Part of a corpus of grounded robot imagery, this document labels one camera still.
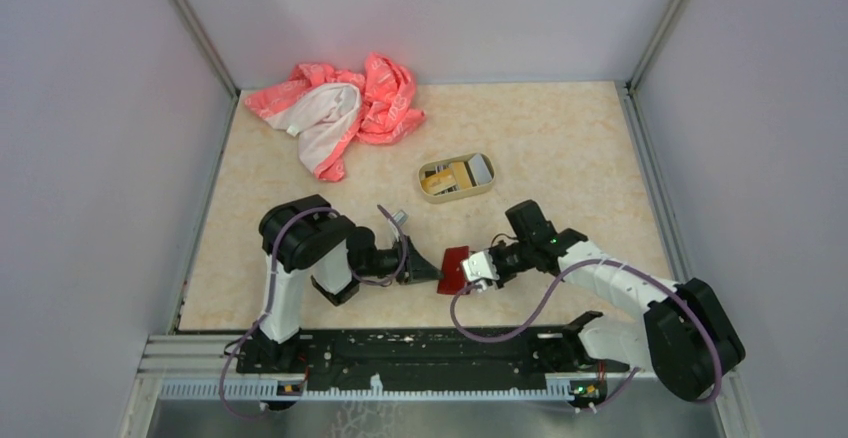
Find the red cloth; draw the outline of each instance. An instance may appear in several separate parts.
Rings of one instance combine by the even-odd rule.
[[[244,103],[267,121],[325,83],[350,83],[356,86],[362,95],[362,107],[353,125],[332,153],[312,170],[318,179],[339,181],[344,178],[345,168],[341,156],[354,137],[372,145],[391,145],[424,122],[424,112],[410,108],[416,88],[412,73],[377,53],[371,53],[365,59],[365,75],[350,70],[336,70],[328,64],[297,65],[287,81],[250,95]]]

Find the wooden tabletop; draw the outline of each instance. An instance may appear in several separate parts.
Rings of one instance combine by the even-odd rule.
[[[242,94],[242,100],[249,92]],[[275,205],[319,193],[357,225],[389,244],[377,211],[409,214],[404,231],[436,266],[444,249],[487,247],[512,230],[512,205],[536,200],[557,230],[585,233],[610,255],[668,277],[665,255],[613,83],[522,83],[420,86],[414,103],[427,122],[394,146],[353,143],[347,177],[316,180],[297,158],[296,139],[275,131],[241,103],[189,279],[179,328],[244,329],[258,316],[265,286],[259,220]],[[497,181],[488,193],[430,204],[416,190],[421,164],[483,152]],[[513,325],[533,311],[552,277],[531,271],[501,290],[464,297],[468,325]],[[303,297],[308,328],[451,326],[450,297],[436,283],[362,286],[334,307],[311,286]],[[593,294],[560,285],[537,323],[567,323],[583,311],[611,311]]]

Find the plastic container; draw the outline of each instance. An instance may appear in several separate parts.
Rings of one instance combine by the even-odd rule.
[[[449,165],[449,164],[451,164],[455,161],[468,161],[474,155],[478,155],[478,154],[483,157],[483,162],[489,168],[489,173],[492,175],[492,181],[490,181],[490,182],[488,182],[484,185],[477,185],[477,186],[473,186],[471,188],[467,188],[467,189],[464,189],[464,190],[449,191],[447,193],[442,193],[442,194],[439,194],[439,195],[431,195],[430,193],[427,193],[426,191],[424,191],[424,188],[421,186],[421,180],[423,180],[426,177],[425,173],[427,171],[435,171],[437,166],[439,166],[439,165]],[[431,161],[430,163],[425,163],[425,164],[421,165],[421,167],[418,169],[418,180],[416,180],[416,183],[417,183],[418,191],[421,193],[421,196],[423,196],[425,200],[427,200],[430,203],[439,204],[439,203],[446,203],[448,201],[461,200],[462,198],[468,198],[469,196],[475,196],[475,195],[485,193],[485,192],[491,190],[493,186],[495,186],[495,180],[497,180],[497,179],[498,179],[498,176],[497,176],[497,173],[495,172],[494,165],[492,165],[492,160],[489,159],[489,157],[486,156],[485,153],[476,152],[476,153],[468,153],[466,155],[454,156],[454,157],[451,157],[451,158],[446,158],[444,160]]]

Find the white wall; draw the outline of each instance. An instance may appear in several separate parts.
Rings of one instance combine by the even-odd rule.
[[[0,436],[114,436],[228,98],[167,0],[0,7]]]
[[[845,436],[848,0],[692,0],[639,99],[765,436]]]
[[[630,77],[669,0],[189,0],[236,84],[380,51],[422,82]]]

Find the crumpled cloth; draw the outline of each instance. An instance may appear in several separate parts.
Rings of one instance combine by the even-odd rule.
[[[315,177],[339,181],[346,174],[342,154],[354,138],[391,145],[424,122],[424,112],[410,108],[415,89],[409,70],[371,53],[364,75],[303,63],[245,105],[275,129],[298,136],[300,161]]]

